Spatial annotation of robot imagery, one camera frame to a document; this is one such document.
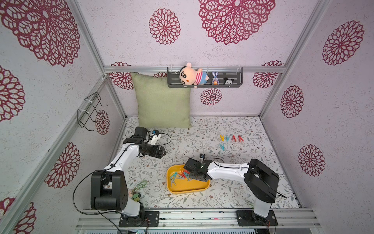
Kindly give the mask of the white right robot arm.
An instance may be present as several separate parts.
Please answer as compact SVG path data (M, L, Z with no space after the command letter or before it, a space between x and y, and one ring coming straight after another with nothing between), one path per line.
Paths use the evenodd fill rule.
M226 179L244 182L256 197L253 212L261 218L268 217L271 205L279 195L279 175L257 159L243 164L188 159L184 169L190 173L190 178L198 181Z

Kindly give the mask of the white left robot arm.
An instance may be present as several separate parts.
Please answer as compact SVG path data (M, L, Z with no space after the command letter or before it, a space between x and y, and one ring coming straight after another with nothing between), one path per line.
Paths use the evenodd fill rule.
M132 161L140 155L161 159L166 154L164 146L146 143L143 138L125 139L110 164L91 175L91 208L138 216L141 203L129 198L125 174Z

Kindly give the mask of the yellow plastic storage box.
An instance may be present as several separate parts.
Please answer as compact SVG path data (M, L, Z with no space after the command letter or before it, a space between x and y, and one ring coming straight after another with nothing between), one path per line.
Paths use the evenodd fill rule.
M194 179L191 179L190 181L188 181L187 179L181 179L179 175L177 176L175 180L176 185L171 186L170 176L174 172L178 173L183 170L185 170L183 164L171 166L167 170L167 188L171 193L173 194L194 193L194 192L201 192L209 188L210 186L209 180L207 182L198 181Z

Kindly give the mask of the grey clothespin bottom left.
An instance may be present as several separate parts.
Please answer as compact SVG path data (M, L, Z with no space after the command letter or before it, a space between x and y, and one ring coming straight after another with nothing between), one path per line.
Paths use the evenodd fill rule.
M176 185L174 177L170 177L170 185Z

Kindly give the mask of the green cushion pillow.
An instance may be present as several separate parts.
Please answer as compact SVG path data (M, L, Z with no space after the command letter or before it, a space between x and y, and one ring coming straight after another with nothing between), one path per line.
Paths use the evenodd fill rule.
M166 77L131 73L138 104L139 126L190 128L191 90L170 88Z

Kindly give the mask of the cartoon boy plush doll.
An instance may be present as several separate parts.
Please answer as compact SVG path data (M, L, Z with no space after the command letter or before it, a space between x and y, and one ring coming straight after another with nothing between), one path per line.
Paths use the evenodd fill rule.
M195 70L192 64L188 62L179 72L179 80L183 85L193 85L197 88L199 85L205 85L209 80L209 75L201 68Z

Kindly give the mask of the small blue rabbit figure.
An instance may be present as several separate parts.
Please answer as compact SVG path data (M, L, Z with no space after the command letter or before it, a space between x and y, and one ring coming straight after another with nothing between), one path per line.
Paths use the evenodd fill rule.
M213 79L212 79L212 85L219 85L220 81L218 79L218 72L212 72Z

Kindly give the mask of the black white mouse figure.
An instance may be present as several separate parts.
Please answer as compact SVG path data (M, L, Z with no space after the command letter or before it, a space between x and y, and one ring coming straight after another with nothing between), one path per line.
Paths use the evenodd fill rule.
M232 85L234 83L234 79L225 78L225 85Z

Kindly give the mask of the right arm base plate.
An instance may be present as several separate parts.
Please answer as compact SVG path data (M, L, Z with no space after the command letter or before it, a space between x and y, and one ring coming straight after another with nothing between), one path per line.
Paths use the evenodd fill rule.
M236 217L238 225L241 227L249 226L277 226L278 221L276 219L275 213L273 210L270 210L267 217L262 217L254 213L253 210L237 210Z

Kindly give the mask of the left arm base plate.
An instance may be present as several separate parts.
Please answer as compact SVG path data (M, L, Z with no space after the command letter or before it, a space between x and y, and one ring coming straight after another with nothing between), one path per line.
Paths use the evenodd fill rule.
M135 228L135 227L158 227L159 211L141 211L138 216L121 215L119 227Z

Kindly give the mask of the dark wall shelf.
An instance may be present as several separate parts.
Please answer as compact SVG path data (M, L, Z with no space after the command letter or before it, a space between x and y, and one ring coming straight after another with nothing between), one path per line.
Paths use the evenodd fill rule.
M238 88L243 84L243 68L229 67L209 70L202 69L197 76L197 84L180 79L180 69L168 67L167 80L170 88Z

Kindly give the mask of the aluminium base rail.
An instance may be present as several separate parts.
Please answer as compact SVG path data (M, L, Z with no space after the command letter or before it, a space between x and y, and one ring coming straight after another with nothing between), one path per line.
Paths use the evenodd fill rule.
M238 225L236 211L250 209L145 209L144 211L159 211L158 227L148 227L150 230L161 229L239 229L251 228ZM272 209L278 221L277 226L258 226L259 229L280 229L298 228L320 228L320 222L311 208L297 209ZM121 214L107 213L95 215L93 211L87 210L78 218L75 231L83 233L88 230L114 230L119 227ZM146 227L135 227L134 229L145 229Z

